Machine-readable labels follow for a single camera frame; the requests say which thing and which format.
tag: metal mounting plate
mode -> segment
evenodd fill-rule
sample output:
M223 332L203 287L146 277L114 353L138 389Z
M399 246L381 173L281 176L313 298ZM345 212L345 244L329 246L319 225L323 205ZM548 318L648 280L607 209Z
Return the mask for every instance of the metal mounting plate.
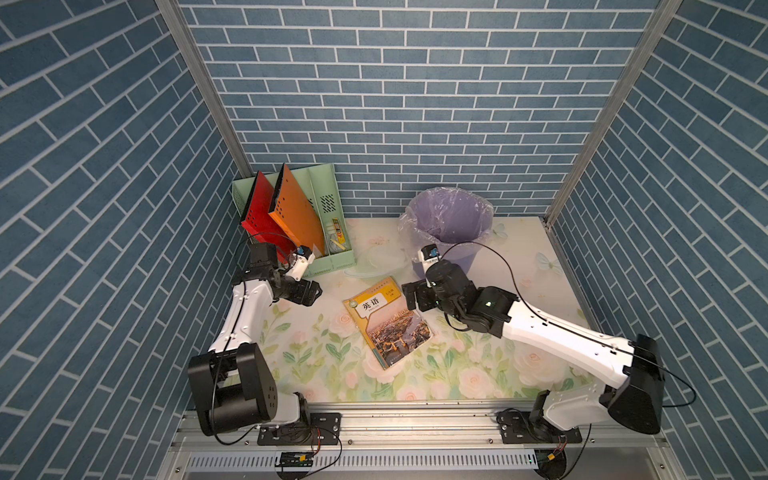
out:
M529 415L530 412L501 411L496 416L499 432L502 434L502 441L505 445L543 443L541 440L534 438L528 431ZM578 427L568 430L565 433L565 437L568 439L568 443L581 443L581 432L579 432ZM556 435L553 435L550 438L550 443L560 443L560 441Z
M338 440L331 435L335 432L338 435L341 429L340 413L310 413L310 423L313 427L320 429L321 445L337 445ZM277 430L261 429L259 431L258 444L285 446L285 445L317 445L317 428L312 428L312 432L304 430L279 428Z

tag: table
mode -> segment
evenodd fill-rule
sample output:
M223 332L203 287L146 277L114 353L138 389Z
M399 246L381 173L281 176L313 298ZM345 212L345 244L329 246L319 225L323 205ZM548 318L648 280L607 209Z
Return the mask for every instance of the table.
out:
M372 245L400 245L395 218L346 223L356 252ZM498 217L493 230L487 244L509 262L523 297L587 326L541 221ZM410 265L392 276L398 284L417 280ZM486 249L477 254L468 277L477 286L515 291L506 266ZM456 332L438 310L422 314L432 338L384 370L342 304L381 278L357 279L337 271L313 280L323 295L312 307L281 300L257 334L281 392L301 392L310 402L524 399L543 389L566 390L593 381L583 370L527 344Z

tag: yellow marker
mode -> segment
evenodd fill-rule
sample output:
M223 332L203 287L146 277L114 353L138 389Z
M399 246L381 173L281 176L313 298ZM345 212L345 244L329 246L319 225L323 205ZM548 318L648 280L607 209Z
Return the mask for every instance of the yellow marker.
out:
M344 238L344 232L341 230L341 223L339 222L338 218L333 219L333 228L336 230L336 236L339 238L339 242L346 243L346 238Z
M332 241L334 245L336 245L338 248L346 252L346 247L343 246L341 243L335 241L333 238L330 238L330 237L328 238L328 240Z

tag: orange folder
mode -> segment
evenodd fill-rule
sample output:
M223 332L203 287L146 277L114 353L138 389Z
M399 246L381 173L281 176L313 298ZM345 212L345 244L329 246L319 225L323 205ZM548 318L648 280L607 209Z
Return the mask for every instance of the orange folder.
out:
M308 246L315 257L325 255L326 238L320 219L285 164L277 177L268 213L296 245Z

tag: red folder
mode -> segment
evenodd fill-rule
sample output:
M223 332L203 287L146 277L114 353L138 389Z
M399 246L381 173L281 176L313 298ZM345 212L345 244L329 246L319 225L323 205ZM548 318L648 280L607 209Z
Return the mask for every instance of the red folder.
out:
M275 189L270 182L259 172L250 189L250 195L246 202L246 209L240 217L240 225L262 243L274 243L277 245L277 258L281 263L287 263L287 256L296 247L293 241L283 232L280 225L272 220L267 213L270 209L272 196Z

